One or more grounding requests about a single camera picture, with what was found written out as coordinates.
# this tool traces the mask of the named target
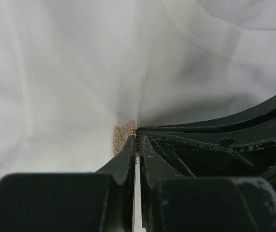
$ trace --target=brown textured object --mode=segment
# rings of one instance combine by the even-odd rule
[[[113,155],[117,155],[123,148],[127,138],[136,136],[135,121],[128,121],[122,128],[115,127],[113,131]]]

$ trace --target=hole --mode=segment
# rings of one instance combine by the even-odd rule
[[[222,139],[219,142],[219,145],[222,146],[222,147],[228,147],[228,146],[232,145],[234,142],[235,142],[234,139],[226,138],[226,139]]]

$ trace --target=black object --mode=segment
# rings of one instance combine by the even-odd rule
[[[140,153],[148,232],[276,231],[276,96],[215,120],[143,127],[94,174],[0,181],[0,231],[131,231]]]

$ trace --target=white fabric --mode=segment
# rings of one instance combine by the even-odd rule
[[[276,3],[238,2],[0,0],[0,178],[95,171],[129,120],[212,119],[275,95]]]

